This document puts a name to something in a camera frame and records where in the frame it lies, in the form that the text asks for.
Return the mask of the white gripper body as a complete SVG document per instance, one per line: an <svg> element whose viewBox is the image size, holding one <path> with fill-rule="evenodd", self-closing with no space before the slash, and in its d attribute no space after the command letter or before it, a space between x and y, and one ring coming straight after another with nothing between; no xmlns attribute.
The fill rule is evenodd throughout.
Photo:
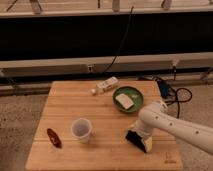
<svg viewBox="0 0 213 171"><path fill-rule="evenodd" d="M152 150L152 135L150 133L139 134L137 133L145 143L146 153L149 153Z"/></svg>

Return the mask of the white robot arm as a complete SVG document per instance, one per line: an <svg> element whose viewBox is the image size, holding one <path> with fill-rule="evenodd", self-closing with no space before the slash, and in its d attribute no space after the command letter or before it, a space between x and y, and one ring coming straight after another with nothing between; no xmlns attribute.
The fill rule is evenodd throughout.
<svg viewBox="0 0 213 171"><path fill-rule="evenodd" d="M213 128L171 117L166 114L167 109L163 101L143 107L134 123L134 130L147 139L157 128L213 155Z"/></svg>

